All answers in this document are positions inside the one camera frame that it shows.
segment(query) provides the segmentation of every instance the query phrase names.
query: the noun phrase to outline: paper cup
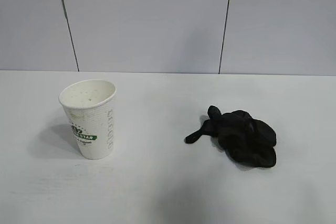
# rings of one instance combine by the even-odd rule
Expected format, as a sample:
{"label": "paper cup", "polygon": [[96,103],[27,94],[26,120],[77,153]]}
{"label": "paper cup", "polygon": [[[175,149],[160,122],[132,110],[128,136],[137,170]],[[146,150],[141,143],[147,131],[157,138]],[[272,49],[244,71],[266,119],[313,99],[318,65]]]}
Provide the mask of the paper cup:
{"label": "paper cup", "polygon": [[59,95],[80,151],[88,159],[100,159],[113,148],[115,85],[104,80],[72,84]]}

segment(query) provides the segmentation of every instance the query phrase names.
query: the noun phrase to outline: white table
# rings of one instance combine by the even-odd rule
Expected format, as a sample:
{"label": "white table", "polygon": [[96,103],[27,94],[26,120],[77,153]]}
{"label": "white table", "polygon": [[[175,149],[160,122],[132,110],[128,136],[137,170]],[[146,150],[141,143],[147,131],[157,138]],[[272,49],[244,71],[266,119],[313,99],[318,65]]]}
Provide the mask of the white table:
{"label": "white table", "polygon": [[[118,87],[115,145],[84,159],[58,94]],[[336,223],[336,77],[0,71],[0,223]],[[208,136],[209,105],[277,132],[277,165],[246,168]]]}

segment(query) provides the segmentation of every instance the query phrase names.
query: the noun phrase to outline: cup logo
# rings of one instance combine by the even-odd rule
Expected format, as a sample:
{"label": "cup logo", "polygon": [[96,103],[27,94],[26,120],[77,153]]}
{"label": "cup logo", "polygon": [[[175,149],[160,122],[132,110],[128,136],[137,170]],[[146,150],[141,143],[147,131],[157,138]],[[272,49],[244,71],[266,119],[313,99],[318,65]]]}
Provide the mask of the cup logo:
{"label": "cup logo", "polygon": [[83,130],[77,128],[74,125],[72,125],[71,128],[72,128],[72,132],[74,133],[76,137],[79,137],[85,140],[96,140],[97,139],[97,136],[83,134]]}

